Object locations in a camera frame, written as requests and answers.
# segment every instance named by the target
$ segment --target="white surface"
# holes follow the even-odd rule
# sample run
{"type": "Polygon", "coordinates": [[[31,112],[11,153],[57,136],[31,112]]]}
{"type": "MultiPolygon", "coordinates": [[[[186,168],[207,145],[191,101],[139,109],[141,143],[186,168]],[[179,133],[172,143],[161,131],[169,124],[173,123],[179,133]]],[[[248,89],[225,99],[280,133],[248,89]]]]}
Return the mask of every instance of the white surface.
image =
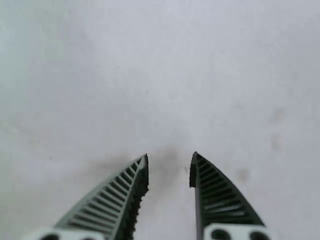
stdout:
{"type": "Polygon", "coordinates": [[[195,150],[318,238],[319,43],[318,0],[0,0],[0,238],[148,152],[135,239],[194,240],[195,150]]]}

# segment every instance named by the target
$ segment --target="screw hole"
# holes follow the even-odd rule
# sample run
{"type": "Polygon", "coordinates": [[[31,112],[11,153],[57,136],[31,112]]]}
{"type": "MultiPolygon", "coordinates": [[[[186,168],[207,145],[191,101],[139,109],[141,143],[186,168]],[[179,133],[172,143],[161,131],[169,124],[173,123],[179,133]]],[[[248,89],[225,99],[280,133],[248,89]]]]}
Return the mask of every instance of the screw hole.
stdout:
{"type": "Polygon", "coordinates": [[[211,238],[217,240],[231,240],[229,233],[223,229],[213,230],[211,233],[211,238]]]}
{"type": "Polygon", "coordinates": [[[59,236],[55,233],[50,233],[45,235],[43,238],[40,238],[40,240],[59,240],[59,236]]]}
{"type": "Polygon", "coordinates": [[[251,240],[270,240],[269,237],[260,231],[254,231],[250,233],[251,240]]]}

